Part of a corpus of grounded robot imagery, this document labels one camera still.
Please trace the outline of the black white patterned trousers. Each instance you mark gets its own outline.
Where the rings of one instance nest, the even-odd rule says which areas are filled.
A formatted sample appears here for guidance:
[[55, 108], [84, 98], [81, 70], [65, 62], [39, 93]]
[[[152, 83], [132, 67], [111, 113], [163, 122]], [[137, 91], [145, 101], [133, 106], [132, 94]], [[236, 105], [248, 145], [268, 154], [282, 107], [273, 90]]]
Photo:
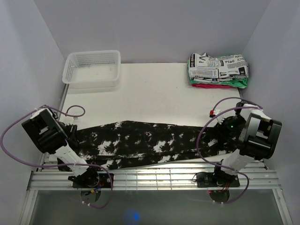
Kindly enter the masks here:
[[153, 165], [177, 160], [232, 153], [233, 147], [218, 143], [214, 127], [121, 121], [76, 131], [76, 154], [89, 164], [109, 170]]

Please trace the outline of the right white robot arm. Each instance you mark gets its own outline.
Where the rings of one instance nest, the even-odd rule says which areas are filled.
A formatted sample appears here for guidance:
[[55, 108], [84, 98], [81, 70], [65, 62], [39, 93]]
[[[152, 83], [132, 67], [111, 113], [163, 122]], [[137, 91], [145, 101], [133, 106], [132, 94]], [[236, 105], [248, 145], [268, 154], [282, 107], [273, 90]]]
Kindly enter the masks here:
[[256, 160], [269, 159], [274, 154], [282, 123], [266, 116], [262, 109], [250, 109], [254, 104], [240, 101], [235, 115], [219, 119], [215, 125], [217, 142], [233, 147], [231, 156], [221, 160], [212, 174], [217, 186], [231, 184], [237, 172]]

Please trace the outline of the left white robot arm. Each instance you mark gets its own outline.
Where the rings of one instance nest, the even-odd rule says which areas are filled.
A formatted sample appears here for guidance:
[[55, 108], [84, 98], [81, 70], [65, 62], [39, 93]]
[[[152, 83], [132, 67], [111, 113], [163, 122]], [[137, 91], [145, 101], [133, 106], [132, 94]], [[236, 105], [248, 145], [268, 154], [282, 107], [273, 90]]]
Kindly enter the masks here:
[[23, 122], [22, 127], [40, 152], [54, 155], [62, 166], [71, 170], [70, 181], [83, 188], [94, 188], [99, 184], [97, 171], [74, 151], [79, 146], [76, 125], [59, 122], [52, 110], [41, 108]]

